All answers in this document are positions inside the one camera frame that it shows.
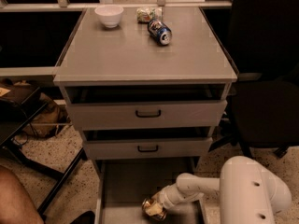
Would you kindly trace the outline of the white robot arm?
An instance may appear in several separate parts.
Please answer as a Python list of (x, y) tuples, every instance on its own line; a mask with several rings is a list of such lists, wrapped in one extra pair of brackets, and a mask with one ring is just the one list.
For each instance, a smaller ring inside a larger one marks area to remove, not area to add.
[(163, 220), (167, 210), (205, 194), (220, 197), (221, 224), (275, 224), (274, 215), (292, 205), (291, 191), (282, 179), (253, 159), (234, 156), (223, 164), (218, 178), (183, 173), (146, 199), (142, 209)]

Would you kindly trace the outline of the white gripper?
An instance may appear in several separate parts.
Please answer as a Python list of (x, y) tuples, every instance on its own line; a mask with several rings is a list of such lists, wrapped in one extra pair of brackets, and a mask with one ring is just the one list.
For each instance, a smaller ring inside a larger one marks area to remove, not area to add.
[(145, 208), (149, 216), (161, 216), (165, 209), (171, 209), (184, 201), (184, 195), (178, 190), (177, 185), (173, 184), (164, 187), (161, 191), (153, 194), (151, 199), (158, 203), (150, 204)]

